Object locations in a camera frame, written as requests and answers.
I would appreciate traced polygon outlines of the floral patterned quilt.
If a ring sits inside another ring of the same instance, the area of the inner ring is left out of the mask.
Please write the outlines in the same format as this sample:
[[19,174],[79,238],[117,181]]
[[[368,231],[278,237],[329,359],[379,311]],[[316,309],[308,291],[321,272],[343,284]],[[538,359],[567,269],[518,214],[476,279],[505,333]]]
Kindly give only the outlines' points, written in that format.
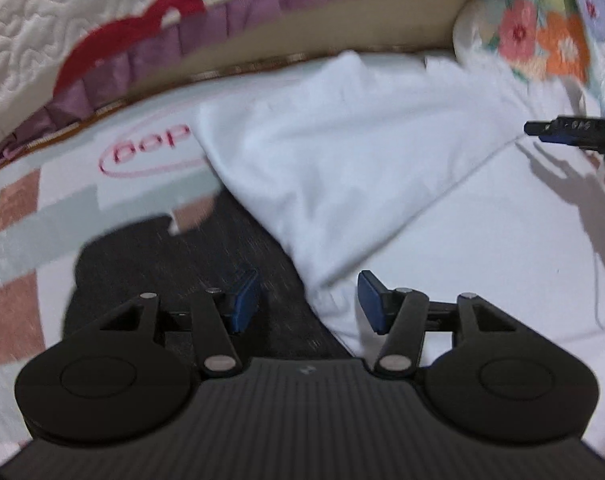
[[524,80],[572,76],[605,117],[605,0],[471,0],[453,29],[463,64],[507,64]]

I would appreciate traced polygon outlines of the patterned play mat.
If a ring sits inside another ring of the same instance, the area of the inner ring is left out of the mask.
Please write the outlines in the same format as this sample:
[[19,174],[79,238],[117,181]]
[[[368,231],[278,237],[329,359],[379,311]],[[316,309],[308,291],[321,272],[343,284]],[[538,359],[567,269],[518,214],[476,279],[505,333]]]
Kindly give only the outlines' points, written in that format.
[[129,107],[0,172],[0,465],[29,439],[14,398],[28,360],[140,292],[180,304],[259,272],[267,304],[246,334],[260,356],[343,358],[280,245],[225,191],[179,125],[321,70],[193,84]]

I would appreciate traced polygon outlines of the white hoodie sweatshirt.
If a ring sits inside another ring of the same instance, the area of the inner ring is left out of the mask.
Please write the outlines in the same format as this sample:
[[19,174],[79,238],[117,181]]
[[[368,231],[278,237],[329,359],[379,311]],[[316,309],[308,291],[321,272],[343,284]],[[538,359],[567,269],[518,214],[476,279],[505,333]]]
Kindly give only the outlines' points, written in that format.
[[605,456],[604,180],[581,151],[523,131],[599,111],[572,78],[346,53],[247,78],[188,122],[352,354],[383,344],[357,303],[359,271],[439,301],[475,292],[592,368],[585,438]]

